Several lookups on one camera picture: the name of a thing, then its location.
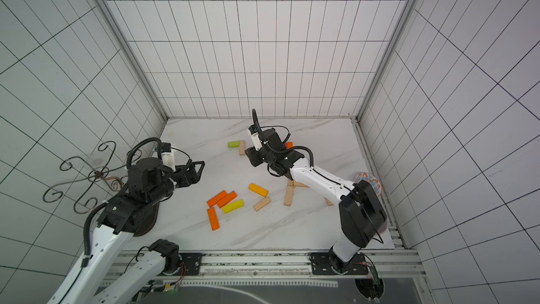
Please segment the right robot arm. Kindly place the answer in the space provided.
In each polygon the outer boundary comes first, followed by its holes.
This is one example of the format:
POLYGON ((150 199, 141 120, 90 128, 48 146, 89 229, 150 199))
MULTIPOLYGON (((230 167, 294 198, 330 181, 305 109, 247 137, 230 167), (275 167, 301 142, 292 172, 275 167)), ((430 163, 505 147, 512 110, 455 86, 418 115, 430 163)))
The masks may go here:
POLYGON ((344 274, 354 256, 372 240, 383 242, 388 216, 370 182, 343 180, 316 167, 314 156, 305 146, 286 148, 274 128, 263 130, 251 125, 248 133, 253 145, 245 150, 252 166, 267 164, 274 177, 286 177, 319 192, 338 206, 341 235, 328 252, 330 267, 344 274))

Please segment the lime green block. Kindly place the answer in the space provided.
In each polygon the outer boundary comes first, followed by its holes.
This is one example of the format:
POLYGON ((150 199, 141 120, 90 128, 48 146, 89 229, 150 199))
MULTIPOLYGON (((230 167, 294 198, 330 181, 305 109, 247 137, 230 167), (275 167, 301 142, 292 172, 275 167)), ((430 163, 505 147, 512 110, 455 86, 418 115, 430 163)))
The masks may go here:
POLYGON ((231 149, 231 148, 238 148, 240 146, 240 142, 239 141, 234 141, 234 142, 228 142, 227 143, 227 146, 231 149))

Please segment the metal scroll wall ornament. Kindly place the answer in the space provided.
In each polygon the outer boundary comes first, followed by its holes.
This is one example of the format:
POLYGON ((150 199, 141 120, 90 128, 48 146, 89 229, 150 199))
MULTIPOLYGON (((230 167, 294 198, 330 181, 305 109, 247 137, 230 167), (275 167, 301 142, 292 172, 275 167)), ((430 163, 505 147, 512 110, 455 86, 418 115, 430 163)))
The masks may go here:
POLYGON ((81 163, 83 172, 80 170, 78 171, 78 174, 81 175, 81 177, 74 179, 73 181, 53 184, 42 194, 42 201, 45 204, 59 202, 67 195, 66 191, 60 189, 61 187, 68 186, 68 188, 70 188, 73 184, 87 182, 88 186, 85 190, 77 198, 73 199, 73 211, 77 215, 85 215, 94 210, 100 203, 97 196, 89 195, 90 190, 94 186, 98 186, 99 183, 104 183, 108 191, 112 191, 114 194, 119 193, 127 183, 127 176, 117 176, 115 173, 126 171, 127 168, 126 164, 118 167, 109 167, 109 164, 115 155, 116 148, 117 143, 111 140, 99 144, 97 151, 99 154, 105 153, 106 158, 103 163, 99 164, 91 163, 89 158, 84 158, 82 156, 71 156, 65 159, 60 164, 59 170, 61 172, 76 170, 76 164, 81 163))

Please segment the natural wood block top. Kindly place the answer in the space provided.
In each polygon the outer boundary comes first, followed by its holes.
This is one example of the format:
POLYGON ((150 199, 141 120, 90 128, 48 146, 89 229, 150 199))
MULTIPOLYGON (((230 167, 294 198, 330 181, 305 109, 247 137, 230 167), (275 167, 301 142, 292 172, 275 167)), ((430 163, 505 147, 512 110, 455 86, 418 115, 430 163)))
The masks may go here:
POLYGON ((246 142, 244 140, 240 140, 238 149, 239 149, 239 155, 244 156, 245 150, 246 150, 246 142))

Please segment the patterned red blue plate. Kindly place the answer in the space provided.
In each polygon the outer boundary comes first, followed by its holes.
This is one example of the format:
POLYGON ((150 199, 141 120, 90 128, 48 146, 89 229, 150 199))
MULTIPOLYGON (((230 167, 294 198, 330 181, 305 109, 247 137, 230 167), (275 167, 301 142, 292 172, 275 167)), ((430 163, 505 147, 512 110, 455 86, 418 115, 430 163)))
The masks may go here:
POLYGON ((380 197, 382 194, 382 184, 381 182, 371 173, 357 173, 353 177, 353 183, 360 183, 360 181, 366 181, 371 184, 373 190, 375 191, 377 197, 380 197))

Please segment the black round plate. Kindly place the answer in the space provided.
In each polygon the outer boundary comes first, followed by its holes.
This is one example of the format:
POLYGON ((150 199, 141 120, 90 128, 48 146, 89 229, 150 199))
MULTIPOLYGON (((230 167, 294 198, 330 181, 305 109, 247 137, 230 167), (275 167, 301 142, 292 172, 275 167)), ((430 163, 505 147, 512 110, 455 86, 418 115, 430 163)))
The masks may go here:
POLYGON ((156 225, 160 204, 156 204, 152 208, 152 213, 142 222, 139 229, 134 233, 134 237, 140 237, 149 233, 156 225))

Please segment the natural wood block bottom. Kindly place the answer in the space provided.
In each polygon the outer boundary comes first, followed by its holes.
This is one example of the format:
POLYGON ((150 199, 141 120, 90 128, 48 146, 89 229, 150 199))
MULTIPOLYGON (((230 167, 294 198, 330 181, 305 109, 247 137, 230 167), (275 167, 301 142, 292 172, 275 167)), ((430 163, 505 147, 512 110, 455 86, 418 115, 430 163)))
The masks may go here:
POLYGON ((291 206, 293 202, 293 196, 294 196, 294 186, 287 186, 285 198, 284 198, 284 205, 285 206, 291 206))

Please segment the amber yellow block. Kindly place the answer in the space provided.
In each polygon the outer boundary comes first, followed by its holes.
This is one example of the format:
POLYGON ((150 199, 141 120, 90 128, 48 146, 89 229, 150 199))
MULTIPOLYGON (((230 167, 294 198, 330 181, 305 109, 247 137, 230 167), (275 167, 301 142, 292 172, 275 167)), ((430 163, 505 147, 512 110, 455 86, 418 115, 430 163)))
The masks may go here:
POLYGON ((248 187, 248 189, 258 195, 260 195, 261 197, 263 198, 266 198, 269 194, 269 192, 265 189, 265 188, 262 188, 256 184, 250 184, 250 186, 248 187))

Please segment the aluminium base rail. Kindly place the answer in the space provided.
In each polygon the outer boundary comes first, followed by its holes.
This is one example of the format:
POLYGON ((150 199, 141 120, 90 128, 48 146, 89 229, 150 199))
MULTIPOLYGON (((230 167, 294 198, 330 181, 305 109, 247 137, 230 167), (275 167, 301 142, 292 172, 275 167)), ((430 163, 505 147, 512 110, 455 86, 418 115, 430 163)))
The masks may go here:
POLYGON ((180 256, 186 280, 427 277, 419 255, 410 250, 363 250, 340 269, 325 251, 186 251, 180 256))

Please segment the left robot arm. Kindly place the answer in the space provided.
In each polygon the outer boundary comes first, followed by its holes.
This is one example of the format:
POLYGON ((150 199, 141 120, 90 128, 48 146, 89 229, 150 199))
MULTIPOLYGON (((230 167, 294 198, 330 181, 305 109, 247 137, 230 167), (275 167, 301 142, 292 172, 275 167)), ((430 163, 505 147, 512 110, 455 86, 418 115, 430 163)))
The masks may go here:
POLYGON ((200 254, 181 254, 177 244, 159 239, 126 273, 103 291, 98 290, 115 259, 154 208, 176 188, 198 183, 204 167, 202 161, 188 161, 171 168, 160 158, 144 158, 130 166, 121 192, 89 213, 79 265, 69 271, 50 303, 128 303, 160 274, 197 274, 198 267, 188 266, 199 261, 200 254))

